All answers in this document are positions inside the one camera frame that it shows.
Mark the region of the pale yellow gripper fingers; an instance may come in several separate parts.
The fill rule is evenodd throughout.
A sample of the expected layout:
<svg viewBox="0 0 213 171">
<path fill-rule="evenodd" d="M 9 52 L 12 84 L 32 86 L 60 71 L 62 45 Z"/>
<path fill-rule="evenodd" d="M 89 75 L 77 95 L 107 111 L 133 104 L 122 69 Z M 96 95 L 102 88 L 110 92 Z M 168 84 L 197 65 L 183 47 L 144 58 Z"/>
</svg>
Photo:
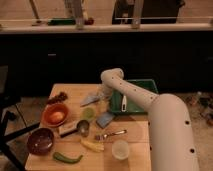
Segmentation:
<svg viewBox="0 0 213 171">
<path fill-rule="evenodd" d="M 105 98 L 100 98 L 97 102 L 97 105 L 99 107 L 106 107 L 108 104 L 108 101 Z"/>
</svg>

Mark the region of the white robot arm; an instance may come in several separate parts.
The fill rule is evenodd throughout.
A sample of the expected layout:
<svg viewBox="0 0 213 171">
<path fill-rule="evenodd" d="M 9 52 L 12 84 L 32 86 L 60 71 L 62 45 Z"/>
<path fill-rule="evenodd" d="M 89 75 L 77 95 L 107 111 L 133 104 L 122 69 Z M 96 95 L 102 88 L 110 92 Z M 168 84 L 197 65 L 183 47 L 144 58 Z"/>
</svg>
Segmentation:
<svg viewBox="0 0 213 171">
<path fill-rule="evenodd" d="M 117 90 L 148 113 L 152 171 L 200 171 L 189 111 L 178 96 L 127 82 L 121 68 L 105 70 L 100 78 L 104 98 Z"/>
</svg>

